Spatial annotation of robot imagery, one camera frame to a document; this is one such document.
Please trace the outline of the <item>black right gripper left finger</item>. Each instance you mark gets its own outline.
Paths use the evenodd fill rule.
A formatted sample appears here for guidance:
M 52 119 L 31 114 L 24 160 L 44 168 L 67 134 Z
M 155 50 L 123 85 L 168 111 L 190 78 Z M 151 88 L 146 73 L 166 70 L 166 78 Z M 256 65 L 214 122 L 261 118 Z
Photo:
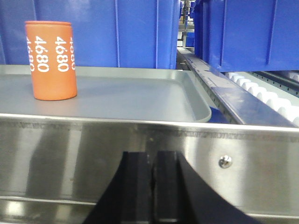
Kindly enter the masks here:
M 120 165 L 85 224 L 151 224 L 151 165 L 145 152 L 124 152 Z

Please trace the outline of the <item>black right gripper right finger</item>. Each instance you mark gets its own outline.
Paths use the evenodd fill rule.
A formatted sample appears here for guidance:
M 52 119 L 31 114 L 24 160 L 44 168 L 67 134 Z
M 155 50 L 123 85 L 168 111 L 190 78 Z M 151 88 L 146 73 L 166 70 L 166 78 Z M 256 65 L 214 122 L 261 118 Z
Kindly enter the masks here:
M 156 224 L 257 224 L 216 193 L 178 152 L 159 151 L 155 163 Z

